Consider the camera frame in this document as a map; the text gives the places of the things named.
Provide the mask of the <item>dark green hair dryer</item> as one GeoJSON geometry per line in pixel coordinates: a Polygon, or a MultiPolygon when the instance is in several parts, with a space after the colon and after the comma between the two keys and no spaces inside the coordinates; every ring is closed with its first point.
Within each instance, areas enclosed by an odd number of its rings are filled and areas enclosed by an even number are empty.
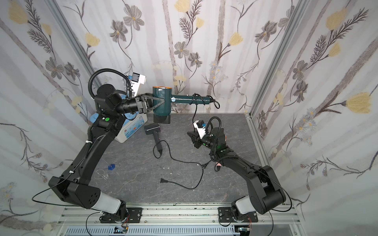
{"type": "Polygon", "coordinates": [[[220,108],[212,96],[201,96],[197,93],[193,95],[177,95],[172,93],[172,88],[155,86],[152,93],[154,122],[159,124],[170,124],[171,104],[188,104],[188,105],[208,105],[213,103],[216,109],[220,108]]]}

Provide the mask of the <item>black hair dryer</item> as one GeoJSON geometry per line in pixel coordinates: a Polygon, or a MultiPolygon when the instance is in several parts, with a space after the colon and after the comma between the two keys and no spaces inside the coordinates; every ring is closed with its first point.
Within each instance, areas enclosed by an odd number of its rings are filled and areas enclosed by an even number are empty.
{"type": "Polygon", "coordinates": [[[179,162],[179,163],[185,163],[185,164],[195,164],[195,165],[198,165],[198,166],[201,167],[201,171],[202,171],[201,176],[200,176],[200,179],[199,179],[199,181],[198,181],[198,183],[195,187],[186,187],[186,186],[179,184],[177,182],[168,181],[168,180],[165,180],[163,178],[160,179],[160,183],[175,184],[175,185],[182,187],[184,189],[187,189],[187,190],[195,190],[196,188],[198,188],[198,186],[200,185],[200,183],[202,181],[202,178],[203,178],[203,175],[204,175],[204,170],[207,167],[208,163],[201,164],[199,162],[183,161],[183,160],[179,160],[179,159],[174,158],[171,154],[171,149],[170,149],[169,143],[165,140],[161,140],[160,137],[159,137],[159,132],[161,131],[161,127],[158,123],[152,123],[152,124],[146,125],[146,126],[144,126],[144,130],[145,130],[146,135],[153,135],[153,137],[154,137],[155,145],[153,147],[153,155],[156,159],[160,159],[162,157],[162,154],[163,154],[162,143],[165,143],[168,147],[169,157],[173,161],[176,161],[176,162],[179,162]]]}

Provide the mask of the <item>pink hair dryer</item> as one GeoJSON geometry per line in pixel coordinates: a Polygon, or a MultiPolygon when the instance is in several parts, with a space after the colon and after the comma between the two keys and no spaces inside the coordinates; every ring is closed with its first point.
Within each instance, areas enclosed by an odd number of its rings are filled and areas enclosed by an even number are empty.
{"type": "MultiPolygon", "coordinates": [[[[225,145],[225,138],[226,136],[223,134],[220,136],[220,138],[218,138],[218,146],[217,146],[217,149],[219,148],[222,148],[222,146],[225,145]]],[[[215,166],[214,166],[214,171],[215,172],[219,172],[221,169],[221,164],[220,163],[216,163],[215,166]]]]}

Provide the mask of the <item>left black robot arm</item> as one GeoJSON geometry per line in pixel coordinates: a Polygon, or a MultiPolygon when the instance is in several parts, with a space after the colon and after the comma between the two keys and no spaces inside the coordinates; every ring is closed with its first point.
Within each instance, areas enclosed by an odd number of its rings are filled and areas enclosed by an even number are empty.
{"type": "Polygon", "coordinates": [[[49,187],[60,200],[85,209],[102,212],[102,223],[124,223],[129,217],[126,203],[103,193],[99,188],[90,186],[94,170],[106,151],[121,131],[127,113],[149,113],[157,116],[169,114],[171,89],[154,87],[153,93],[134,97],[130,79],[125,74],[110,68],[94,72],[88,81],[88,91],[95,101],[98,117],[88,128],[87,140],[73,163],[61,174],[52,177],[49,187]],[[117,90],[111,84],[105,84],[93,92],[94,79],[105,72],[121,76],[127,83],[127,90],[117,90]]]}

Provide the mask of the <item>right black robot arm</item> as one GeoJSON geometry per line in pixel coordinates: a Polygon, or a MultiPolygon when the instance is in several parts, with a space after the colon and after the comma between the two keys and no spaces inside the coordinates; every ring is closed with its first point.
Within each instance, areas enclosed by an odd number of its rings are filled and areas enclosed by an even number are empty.
{"type": "Polygon", "coordinates": [[[241,221],[249,213],[265,214],[286,202],[285,190],[270,166],[252,164],[226,144],[219,117],[211,117],[208,123],[194,121],[193,127],[194,131],[187,134],[194,147],[207,147],[213,162],[231,169],[246,181],[248,195],[231,203],[235,220],[241,221]]]}

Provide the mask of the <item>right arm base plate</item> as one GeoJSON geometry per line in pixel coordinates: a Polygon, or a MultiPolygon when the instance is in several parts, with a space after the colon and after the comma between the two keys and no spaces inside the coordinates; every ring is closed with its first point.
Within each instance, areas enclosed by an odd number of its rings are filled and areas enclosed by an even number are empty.
{"type": "Polygon", "coordinates": [[[242,214],[233,207],[218,208],[219,222],[223,223],[257,223],[258,215],[255,211],[242,214]]]}

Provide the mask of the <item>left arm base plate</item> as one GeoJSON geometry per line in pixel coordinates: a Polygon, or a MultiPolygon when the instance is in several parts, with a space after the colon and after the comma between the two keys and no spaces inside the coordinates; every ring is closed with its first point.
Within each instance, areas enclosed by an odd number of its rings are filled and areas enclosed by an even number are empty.
{"type": "Polygon", "coordinates": [[[143,208],[129,207],[122,208],[117,213],[104,212],[99,218],[101,223],[139,223],[143,208]]]}

